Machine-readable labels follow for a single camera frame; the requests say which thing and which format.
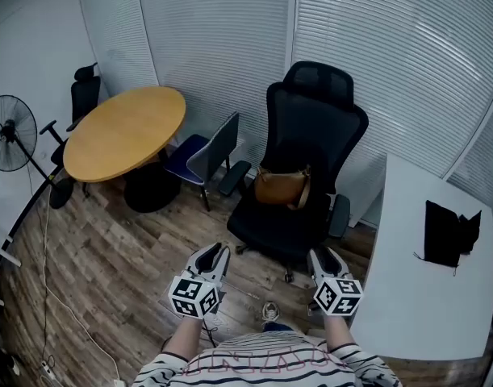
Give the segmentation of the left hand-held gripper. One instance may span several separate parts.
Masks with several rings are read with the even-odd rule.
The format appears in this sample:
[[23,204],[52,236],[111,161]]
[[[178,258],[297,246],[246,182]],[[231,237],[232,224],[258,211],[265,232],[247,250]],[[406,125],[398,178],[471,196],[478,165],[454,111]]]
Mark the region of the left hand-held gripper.
[[[213,243],[189,257],[187,271],[175,276],[169,287],[168,298],[175,313],[201,320],[217,313],[224,296],[222,281],[230,255],[229,247]],[[212,275],[213,281],[205,280],[201,274]]]

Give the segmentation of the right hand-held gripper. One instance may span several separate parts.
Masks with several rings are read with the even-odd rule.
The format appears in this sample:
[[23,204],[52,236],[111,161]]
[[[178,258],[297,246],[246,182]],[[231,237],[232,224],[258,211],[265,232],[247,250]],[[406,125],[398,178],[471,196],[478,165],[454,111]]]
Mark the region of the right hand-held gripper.
[[307,266],[315,283],[315,293],[310,302],[310,316],[352,316],[363,296],[359,280],[349,271],[348,265],[332,248],[326,247],[326,271],[322,268],[321,248],[313,248],[307,254]]

